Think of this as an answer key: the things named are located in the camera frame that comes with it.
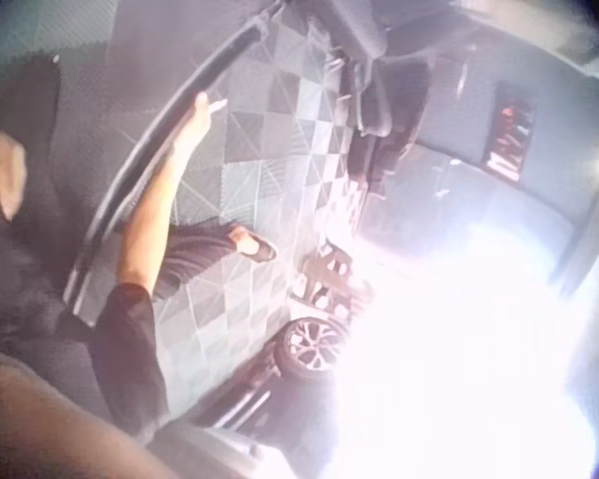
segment wall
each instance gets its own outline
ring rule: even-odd
[[[574,222],[584,218],[597,187],[599,81],[546,52],[483,27],[457,100],[437,77],[420,132],[429,145],[479,162],[500,81],[525,88],[536,102],[534,136],[520,184]]]

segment black shirt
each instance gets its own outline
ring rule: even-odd
[[[169,405],[153,306],[143,287],[126,283],[111,291],[89,352],[113,421],[141,442],[150,441],[168,421]]]

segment tire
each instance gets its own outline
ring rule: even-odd
[[[308,362],[311,359],[309,351],[303,354],[301,358],[297,358],[294,354],[293,341],[298,340],[300,335],[304,332],[302,328],[305,326],[307,327],[307,330],[311,332],[315,332],[316,329],[321,328],[324,333],[327,333],[326,337],[329,338],[329,340],[322,340],[324,343],[327,343],[323,352],[331,351],[330,346],[335,345],[341,350],[346,343],[347,333],[345,329],[333,321],[326,321],[316,317],[296,319],[289,322],[282,331],[280,331],[274,349],[276,365],[285,379],[304,385],[328,386],[334,382],[334,367],[326,366],[325,361],[323,363],[323,368],[311,369],[302,362],[303,360]],[[336,366],[337,357],[331,355],[328,359],[334,359],[333,361],[329,361],[327,363],[328,365]]]

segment person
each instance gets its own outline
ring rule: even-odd
[[[56,68],[49,62],[44,65]],[[40,63],[36,68],[40,72]],[[196,226],[169,225],[179,181],[211,126],[212,111],[219,106],[210,105],[206,94],[200,94],[179,127],[124,228],[118,285],[110,292],[95,326],[89,327],[59,304],[38,270],[16,293],[26,295],[46,284],[44,297],[38,301],[44,307],[34,304],[36,307],[18,309],[15,330],[0,334],[0,352],[21,359],[73,402],[141,443],[149,442],[170,418],[156,354],[152,296],[168,297],[235,251],[254,261],[271,261],[277,256],[268,242],[241,225],[220,225],[217,220]],[[26,139],[19,140],[28,150]],[[26,206],[25,194],[23,208]],[[46,320],[47,313],[55,315],[54,321]]]

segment garage floor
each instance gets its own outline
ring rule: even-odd
[[[57,55],[58,122],[49,162],[40,168],[53,179],[58,209],[70,208],[72,227],[83,231],[161,106],[270,2],[18,3],[0,10],[0,65],[36,51]],[[347,225],[359,201],[345,172],[348,99],[340,97],[341,70],[325,67],[329,46],[327,33],[292,6],[210,92],[229,106],[214,117],[191,160],[172,222],[238,220],[276,244],[280,259],[254,266],[229,256],[156,304],[160,360],[176,416],[289,320],[287,290],[298,262],[327,229]],[[82,305],[87,321],[113,284],[117,246],[112,238],[98,259]]]

